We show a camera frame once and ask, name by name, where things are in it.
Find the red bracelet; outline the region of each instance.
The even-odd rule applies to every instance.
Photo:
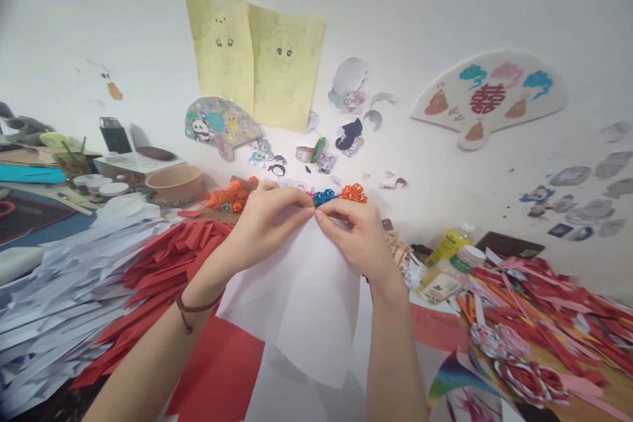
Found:
[[[180,310],[180,316],[183,318],[183,323],[185,324],[185,328],[187,329],[187,334],[190,334],[193,331],[193,326],[191,326],[187,322],[187,319],[185,318],[185,312],[188,312],[188,313],[200,313],[200,312],[212,309],[213,307],[215,307],[218,304],[218,302],[222,298],[222,295],[224,295],[224,290],[226,290],[226,288],[224,290],[222,290],[222,293],[220,294],[220,296],[218,298],[213,300],[213,302],[211,302],[209,305],[205,305],[203,307],[186,307],[185,306],[185,304],[183,303],[183,293],[185,292],[186,288],[187,287],[185,286],[180,291],[180,293],[176,297],[175,301],[176,301],[176,305],[178,306],[178,309]]]

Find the yellow bottle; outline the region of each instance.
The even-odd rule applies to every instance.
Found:
[[[427,267],[435,265],[440,259],[453,257],[465,245],[472,245],[473,236],[471,232],[474,230],[475,226],[464,222],[460,227],[454,227],[446,231],[444,239],[427,259]]]

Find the lid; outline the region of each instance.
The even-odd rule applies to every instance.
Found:
[[[472,268],[479,267],[486,261],[486,255],[477,247],[471,245],[461,247],[457,251],[457,257]]]
[[[81,176],[78,176],[77,178],[73,178],[73,183],[75,185],[78,185],[78,186],[79,185],[85,185],[88,180],[97,179],[97,178],[103,178],[103,177],[104,177],[103,175],[97,175],[97,174],[81,175]]]
[[[127,183],[109,183],[99,188],[102,196],[119,196],[127,193],[130,187]]]
[[[108,183],[112,183],[112,178],[93,178],[86,182],[86,186],[90,189],[99,189],[100,187],[102,187],[103,185],[107,185]]]
[[[466,231],[468,233],[471,233],[472,231],[475,230],[475,226],[473,226],[472,224],[468,224],[467,222],[463,222],[460,224],[460,229],[462,231]]]

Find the blue board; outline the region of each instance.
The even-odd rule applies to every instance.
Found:
[[[64,183],[66,177],[59,168],[23,167],[0,164],[0,181],[15,183]]]

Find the cartoon sticker sheet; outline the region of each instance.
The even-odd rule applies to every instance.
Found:
[[[202,97],[217,96],[253,114],[253,44],[244,0],[186,0]]]
[[[325,22],[245,0],[186,0],[203,96],[261,124],[306,132]]]
[[[185,135],[214,146],[225,160],[233,159],[233,149],[262,133],[259,126],[234,102],[219,97],[197,99],[185,118]]]
[[[461,132],[458,146],[477,150],[499,129],[567,105],[561,77],[534,56],[502,51],[477,56],[441,76],[411,113]]]

